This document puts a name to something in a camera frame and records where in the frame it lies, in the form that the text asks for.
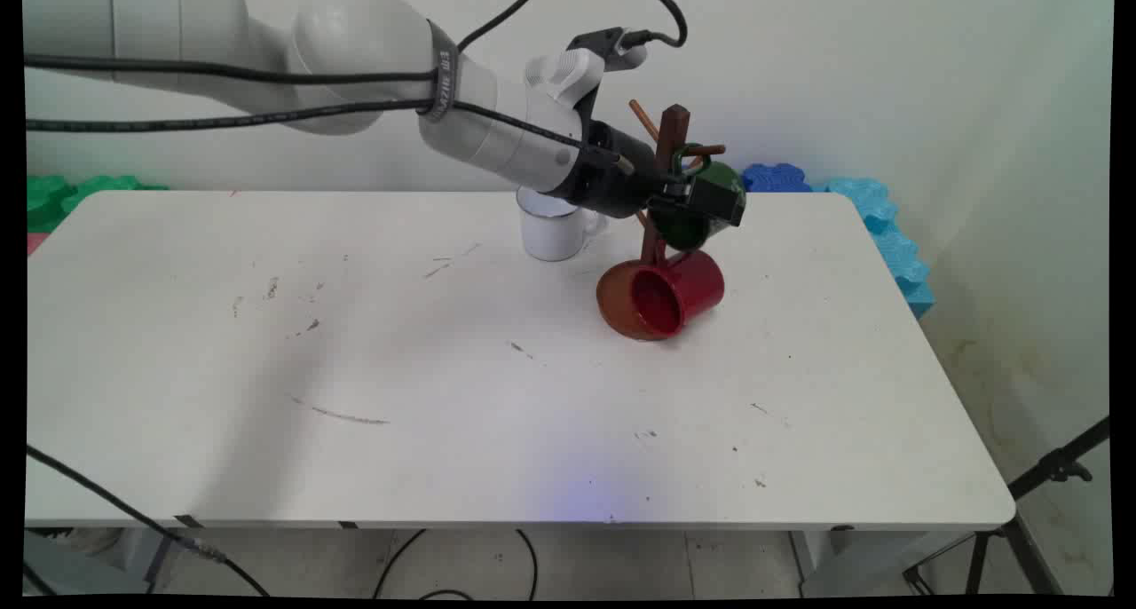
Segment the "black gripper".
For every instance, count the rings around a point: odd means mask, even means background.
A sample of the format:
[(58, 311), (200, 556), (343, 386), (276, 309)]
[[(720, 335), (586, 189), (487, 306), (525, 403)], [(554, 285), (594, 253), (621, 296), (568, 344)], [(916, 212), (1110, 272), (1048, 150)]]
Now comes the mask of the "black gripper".
[(657, 228), (702, 222), (722, 222), (738, 227), (746, 205), (746, 187), (740, 178), (694, 178), (713, 164), (707, 147), (679, 147), (662, 165), (654, 149), (602, 120), (588, 120), (586, 143), (607, 149), (630, 162), (623, 170), (616, 162), (600, 162), (583, 155), (573, 164), (559, 199), (611, 219), (625, 219), (648, 206)]

